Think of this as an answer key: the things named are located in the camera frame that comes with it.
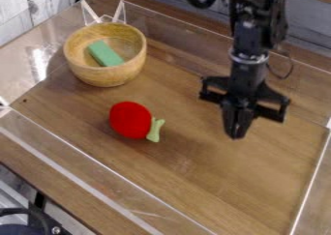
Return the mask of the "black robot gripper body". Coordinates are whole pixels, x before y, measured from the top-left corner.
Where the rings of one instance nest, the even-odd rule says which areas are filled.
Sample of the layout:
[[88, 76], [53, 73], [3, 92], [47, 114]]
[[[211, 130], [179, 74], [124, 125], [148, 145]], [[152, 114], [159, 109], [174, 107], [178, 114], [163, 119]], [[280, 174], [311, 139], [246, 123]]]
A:
[[266, 83], [266, 63], [244, 65], [234, 62], [230, 76], [206, 76], [202, 78], [199, 98], [216, 103], [230, 101], [244, 109], [255, 109], [259, 116], [276, 122], [284, 121], [290, 99], [272, 90]]

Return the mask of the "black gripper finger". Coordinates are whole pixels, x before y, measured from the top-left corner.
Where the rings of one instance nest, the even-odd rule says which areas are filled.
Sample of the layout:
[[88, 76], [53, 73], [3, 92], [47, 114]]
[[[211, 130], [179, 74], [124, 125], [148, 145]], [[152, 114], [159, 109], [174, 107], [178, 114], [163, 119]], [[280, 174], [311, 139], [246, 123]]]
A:
[[240, 137], [240, 122], [239, 122], [239, 114], [242, 108], [231, 103], [230, 101], [223, 101], [223, 119], [224, 119], [224, 127], [227, 135], [232, 139], [238, 139]]
[[242, 111], [240, 117], [240, 136], [244, 137], [246, 133], [251, 127], [252, 121], [256, 119], [256, 111], [255, 109], [244, 109]]

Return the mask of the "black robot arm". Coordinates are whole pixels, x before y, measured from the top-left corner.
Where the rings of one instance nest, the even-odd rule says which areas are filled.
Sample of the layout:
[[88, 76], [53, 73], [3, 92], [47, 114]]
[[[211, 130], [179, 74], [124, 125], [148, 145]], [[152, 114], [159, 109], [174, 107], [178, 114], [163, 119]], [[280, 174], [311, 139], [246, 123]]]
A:
[[[216, 0], [187, 0], [199, 9]], [[227, 135], [242, 138], [254, 119], [284, 120], [290, 99], [266, 82], [270, 50], [284, 40], [288, 23], [286, 0], [227, 0], [232, 47], [228, 76], [202, 78], [199, 98], [223, 109]]]

